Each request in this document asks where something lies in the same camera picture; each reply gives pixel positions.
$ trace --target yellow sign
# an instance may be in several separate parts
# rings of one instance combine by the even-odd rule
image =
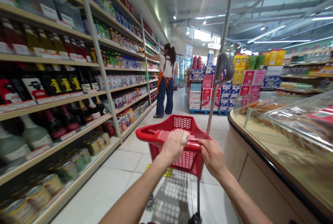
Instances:
[[[145,169],[145,172],[146,170],[149,168],[150,164],[147,164],[146,166],[146,169]],[[173,172],[173,169],[171,168],[168,168],[166,173],[163,175],[163,177],[169,177],[169,178],[172,178],[172,172]]]

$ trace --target orange apron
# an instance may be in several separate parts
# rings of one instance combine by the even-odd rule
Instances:
[[[163,55],[163,56],[165,57],[165,63],[164,63],[164,67],[163,67],[163,71],[164,71],[164,70],[165,70],[165,65],[167,64],[167,60],[170,60],[170,59],[168,59],[165,55]],[[160,68],[160,72],[159,72],[159,80],[157,81],[157,93],[156,93],[156,94],[159,93],[159,86],[160,86],[160,83],[161,83],[162,77],[164,77],[164,78],[166,79],[166,87],[168,87],[168,86],[169,86],[169,80],[173,78],[173,67],[172,67],[172,76],[171,76],[171,78],[169,78],[169,79],[167,79],[167,78],[164,76],[164,74],[163,74],[163,72],[161,72],[161,68]]]

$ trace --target display counter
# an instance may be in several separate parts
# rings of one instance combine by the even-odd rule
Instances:
[[[274,224],[333,223],[332,100],[240,98],[228,116],[227,166]]]

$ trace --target red shopping basket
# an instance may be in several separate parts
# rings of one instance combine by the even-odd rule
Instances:
[[[135,133],[141,141],[149,143],[150,155],[153,161],[161,152],[163,143],[168,137],[169,132],[175,129],[186,130],[195,138],[211,140],[209,136],[198,128],[194,117],[182,115],[171,115],[162,123],[139,128]],[[182,156],[170,167],[195,175],[198,181],[200,181],[204,167],[200,144],[197,141],[188,141]]]

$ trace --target white t-shirt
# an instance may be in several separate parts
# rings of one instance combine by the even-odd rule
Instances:
[[[163,70],[164,63],[165,63],[165,57],[163,55],[160,55],[161,62],[160,62],[160,71],[164,74],[165,77],[170,78],[172,77],[172,65],[170,60],[166,60],[165,70]],[[177,61],[173,64],[173,72],[176,70],[176,64]]]

